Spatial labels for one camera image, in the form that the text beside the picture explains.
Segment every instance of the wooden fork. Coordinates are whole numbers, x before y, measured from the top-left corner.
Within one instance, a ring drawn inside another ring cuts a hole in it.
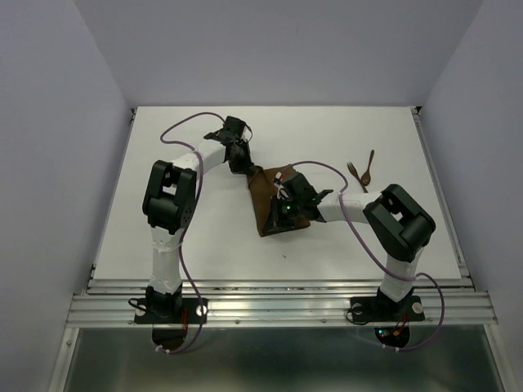
[[[352,174],[352,176],[358,180],[363,191],[367,194],[368,190],[367,188],[365,188],[365,185],[363,185],[363,182],[361,182],[360,176],[358,175],[358,171],[356,170],[352,162],[349,162],[346,166],[349,169],[349,172]]]

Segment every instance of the white padding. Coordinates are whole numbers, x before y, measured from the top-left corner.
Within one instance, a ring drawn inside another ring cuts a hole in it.
[[[344,194],[342,197],[343,205],[351,218],[351,221],[358,223],[368,223],[363,214],[367,204],[375,201],[381,196],[381,192],[372,192],[371,194]],[[337,193],[331,193],[318,205],[320,215],[326,222],[344,221],[342,207],[340,206]]]
[[[213,167],[216,167],[226,160],[226,147],[215,140],[204,140],[196,149],[201,155],[203,160],[203,173],[207,173]],[[199,162],[198,157],[195,153],[188,153],[181,157],[171,161],[174,167],[181,169],[192,169],[199,173]]]
[[[411,263],[406,261],[399,261],[388,255],[386,265],[387,269],[393,274],[402,276],[404,278],[412,278],[416,274],[419,257],[422,255],[423,249],[424,247],[420,249],[416,255],[416,258]],[[403,300],[407,294],[409,294],[412,286],[413,282],[405,282],[385,274],[379,289],[383,294],[388,296],[394,302],[399,302]]]
[[[153,234],[153,276],[149,285],[156,292],[173,294],[181,285],[178,248],[183,229],[174,235],[161,227],[151,229]]]

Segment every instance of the screw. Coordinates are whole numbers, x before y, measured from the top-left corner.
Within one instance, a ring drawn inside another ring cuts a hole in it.
[[[201,316],[202,315],[202,307],[200,305],[198,305],[198,307],[196,308],[196,314],[198,316]],[[207,314],[207,306],[203,306],[203,314]]]
[[[361,307],[361,304],[358,304],[358,303],[352,304],[352,307],[351,307],[351,309],[352,309],[352,313],[353,313],[353,314],[356,314],[356,315],[358,315],[358,316],[359,316],[360,314],[362,314],[363,311],[361,311],[361,310],[356,310],[356,309],[358,309],[358,308],[360,308],[360,307]]]
[[[414,302],[412,304],[412,310],[415,314],[421,314],[421,313],[423,313],[423,305],[420,304],[419,302]]]

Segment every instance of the white table surface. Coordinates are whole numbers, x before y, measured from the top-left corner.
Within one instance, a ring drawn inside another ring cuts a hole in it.
[[[140,107],[118,179],[110,217],[96,261],[95,279],[149,279],[152,263],[150,227],[141,212],[152,164],[187,151],[163,145],[159,135],[173,123],[199,111],[242,118],[254,131],[253,161],[265,168],[304,159],[329,163],[349,179],[348,192],[361,192],[346,169],[352,161],[364,172],[371,149],[369,191],[402,185],[432,215],[436,232],[419,261],[418,271],[435,278],[460,278],[456,256],[431,181],[409,108],[376,107]],[[191,120],[169,139],[197,145],[220,128],[217,118]],[[339,189],[342,182],[322,167],[297,167],[317,191]],[[379,259],[385,252],[367,225],[356,224]],[[260,238],[245,176],[227,164],[203,181],[200,203],[184,242],[186,262],[196,279],[293,280],[380,279],[344,222],[322,224]]]

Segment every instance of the brown cloth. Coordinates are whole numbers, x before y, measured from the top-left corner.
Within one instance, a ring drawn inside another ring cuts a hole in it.
[[[264,170],[263,167],[255,166],[254,171],[251,175],[247,175],[248,190],[251,192],[251,198],[253,199],[254,216],[256,217],[256,227],[261,237],[267,235],[278,234],[288,229],[282,229],[281,231],[273,231],[270,233],[263,232],[263,226],[267,222],[270,212],[270,198],[276,196],[278,188],[274,185],[274,178],[278,172],[281,172],[286,166],[273,167],[271,169]],[[285,175],[294,173],[293,168],[289,168],[285,171]],[[295,221],[294,230],[305,229],[309,227],[311,223],[304,216],[299,216]]]

